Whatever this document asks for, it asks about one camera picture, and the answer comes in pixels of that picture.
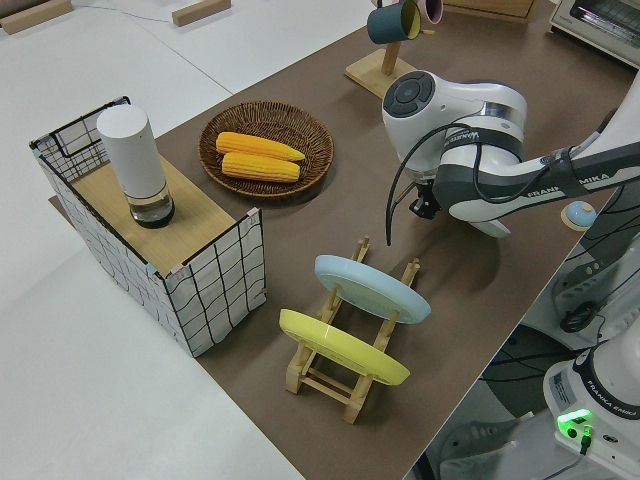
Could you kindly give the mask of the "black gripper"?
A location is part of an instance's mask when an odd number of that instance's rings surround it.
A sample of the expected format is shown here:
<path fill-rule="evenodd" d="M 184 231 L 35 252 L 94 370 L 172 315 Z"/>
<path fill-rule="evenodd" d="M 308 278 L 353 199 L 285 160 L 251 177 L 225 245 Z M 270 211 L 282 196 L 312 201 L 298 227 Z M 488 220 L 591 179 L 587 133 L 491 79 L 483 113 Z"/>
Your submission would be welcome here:
<path fill-rule="evenodd" d="M 424 184 L 417 184 L 417 199 L 414 200 L 409 210 L 416 216 L 432 220 L 434 218 L 434 206 L 439 206 L 439 202 L 434 194 L 434 179 L 428 179 Z"/>

